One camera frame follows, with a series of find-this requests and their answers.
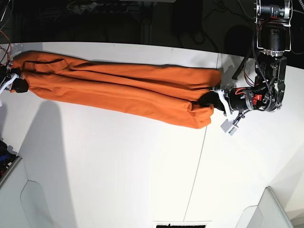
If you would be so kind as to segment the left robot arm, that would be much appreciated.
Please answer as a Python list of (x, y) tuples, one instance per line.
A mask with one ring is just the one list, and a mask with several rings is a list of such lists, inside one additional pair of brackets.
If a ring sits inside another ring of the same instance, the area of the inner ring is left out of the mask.
[(233, 111), (244, 117), (249, 111), (273, 112), (282, 106), (285, 93), (285, 52), (292, 50), (291, 0), (256, 0), (256, 31), (252, 36), (250, 50), (232, 76), (237, 81), (243, 74), (247, 86), (236, 84), (211, 87), (202, 95), (201, 107), (213, 106), (226, 115)]

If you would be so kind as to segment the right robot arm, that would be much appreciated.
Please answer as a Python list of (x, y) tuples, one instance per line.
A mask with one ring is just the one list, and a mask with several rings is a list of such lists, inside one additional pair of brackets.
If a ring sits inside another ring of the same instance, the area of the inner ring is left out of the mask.
[(11, 91), (16, 93), (25, 93), (29, 85), (22, 75), (20, 68), (12, 67), (11, 51), (12, 44), (4, 28), (12, 18), (14, 11), (13, 0), (0, 1), (0, 36), (7, 42), (7, 46), (0, 45), (0, 93)]

